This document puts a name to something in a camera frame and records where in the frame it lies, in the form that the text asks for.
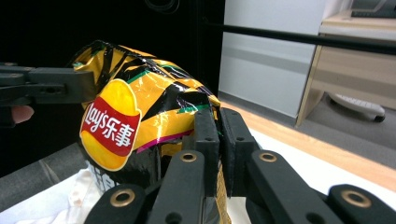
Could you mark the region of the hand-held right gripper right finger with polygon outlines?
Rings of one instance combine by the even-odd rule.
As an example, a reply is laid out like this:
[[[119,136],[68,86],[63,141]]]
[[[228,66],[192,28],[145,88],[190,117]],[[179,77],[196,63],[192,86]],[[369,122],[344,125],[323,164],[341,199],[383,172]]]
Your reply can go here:
[[[222,168],[228,197],[247,195],[247,162],[257,143],[242,116],[230,108],[220,110]]]

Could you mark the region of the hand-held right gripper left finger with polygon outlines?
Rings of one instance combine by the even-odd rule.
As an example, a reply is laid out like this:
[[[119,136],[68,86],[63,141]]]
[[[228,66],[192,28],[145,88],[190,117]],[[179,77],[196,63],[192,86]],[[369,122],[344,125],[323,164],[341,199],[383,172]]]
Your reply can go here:
[[[205,157],[205,196],[215,197],[219,172],[219,135],[209,108],[194,114],[193,133],[182,138],[183,150],[196,150]]]

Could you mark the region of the yellow black chips bag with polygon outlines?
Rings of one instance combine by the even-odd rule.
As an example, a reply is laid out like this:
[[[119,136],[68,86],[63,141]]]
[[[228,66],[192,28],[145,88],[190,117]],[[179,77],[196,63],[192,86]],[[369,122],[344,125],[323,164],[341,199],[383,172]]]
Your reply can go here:
[[[84,224],[231,224],[221,163],[215,197],[205,196],[205,157],[183,150],[194,114],[209,108],[219,135],[220,102],[174,63],[104,41],[71,61],[92,71],[81,151],[102,196]]]

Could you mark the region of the white tote bag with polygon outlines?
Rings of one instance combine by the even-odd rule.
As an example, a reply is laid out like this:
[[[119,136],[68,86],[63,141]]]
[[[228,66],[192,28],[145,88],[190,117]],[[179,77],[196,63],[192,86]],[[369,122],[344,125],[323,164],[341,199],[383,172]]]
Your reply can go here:
[[[0,224],[83,224],[102,196],[88,169],[0,212]]]

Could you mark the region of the black curtain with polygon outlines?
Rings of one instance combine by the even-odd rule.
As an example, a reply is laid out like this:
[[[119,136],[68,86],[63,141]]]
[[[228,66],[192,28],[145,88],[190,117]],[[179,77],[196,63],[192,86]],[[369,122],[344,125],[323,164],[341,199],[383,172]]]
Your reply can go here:
[[[0,63],[66,67],[94,40],[173,62],[219,90],[225,0],[0,0]],[[0,177],[74,143],[80,105],[35,105],[32,118],[0,129]]]

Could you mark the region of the white cabinet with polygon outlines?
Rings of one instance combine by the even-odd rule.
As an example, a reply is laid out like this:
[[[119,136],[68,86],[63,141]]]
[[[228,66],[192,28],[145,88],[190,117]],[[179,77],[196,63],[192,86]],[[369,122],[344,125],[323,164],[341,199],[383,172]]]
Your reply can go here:
[[[349,0],[226,0],[227,25],[317,35]],[[223,35],[219,93],[282,119],[297,118],[315,47],[249,35]]]

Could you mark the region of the wooden table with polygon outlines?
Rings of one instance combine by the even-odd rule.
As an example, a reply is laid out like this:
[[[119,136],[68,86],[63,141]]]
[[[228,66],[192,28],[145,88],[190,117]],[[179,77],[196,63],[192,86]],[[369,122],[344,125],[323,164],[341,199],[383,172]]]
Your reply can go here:
[[[341,181],[396,193],[395,169],[294,131],[236,105],[221,105],[239,112],[260,145],[283,155],[300,174],[308,178],[309,183],[319,183],[324,187],[327,180],[331,183]]]

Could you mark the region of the chair base leg with caster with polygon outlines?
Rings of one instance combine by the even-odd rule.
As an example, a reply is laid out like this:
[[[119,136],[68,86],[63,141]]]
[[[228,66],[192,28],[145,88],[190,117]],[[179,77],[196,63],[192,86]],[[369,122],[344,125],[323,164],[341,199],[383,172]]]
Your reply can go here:
[[[357,111],[360,113],[374,115],[375,122],[382,122],[385,120],[386,112],[385,112],[385,109],[381,105],[374,104],[374,103],[367,102],[367,101],[360,100],[360,99],[353,98],[353,97],[348,97],[348,96],[337,94],[337,93],[329,92],[328,95],[331,98],[331,101],[335,104],[339,104],[343,107],[346,107],[348,109],[351,109],[351,110],[354,110],[354,111]]]

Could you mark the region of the light wooden desk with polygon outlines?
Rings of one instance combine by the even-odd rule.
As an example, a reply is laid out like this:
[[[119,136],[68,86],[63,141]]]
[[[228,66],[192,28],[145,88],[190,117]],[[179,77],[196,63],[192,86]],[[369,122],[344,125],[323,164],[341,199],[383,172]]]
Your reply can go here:
[[[396,19],[354,18],[349,10],[322,21],[319,34],[396,44]],[[396,55],[316,47],[296,124],[301,125],[325,93],[396,109]]]

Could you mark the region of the dark keyboard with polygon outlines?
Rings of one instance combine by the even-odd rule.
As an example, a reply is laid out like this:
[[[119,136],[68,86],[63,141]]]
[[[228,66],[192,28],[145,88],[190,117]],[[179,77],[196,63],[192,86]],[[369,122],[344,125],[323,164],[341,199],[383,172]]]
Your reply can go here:
[[[396,19],[396,10],[380,9],[377,11],[353,10],[353,18],[375,18],[375,19]]]

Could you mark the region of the black horizontal frame bar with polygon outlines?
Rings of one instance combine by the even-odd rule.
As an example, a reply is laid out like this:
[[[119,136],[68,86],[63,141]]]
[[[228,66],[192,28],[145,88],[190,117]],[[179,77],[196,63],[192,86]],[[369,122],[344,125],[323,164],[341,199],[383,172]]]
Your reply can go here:
[[[204,27],[213,30],[218,30],[223,33],[250,35],[250,36],[257,36],[264,38],[272,38],[282,41],[311,44],[316,46],[325,46],[325,47],[332,47],[339,49],[351,49],[351,50],[366,51],[366,52],[396,56],[396,43],[390,41],[375,42],[369,40],[354,39],[352,37],[306,35],[306,34],[297,34],[290,32],[225,25],[225,24],[212,23],[212,22],[204,22]]]

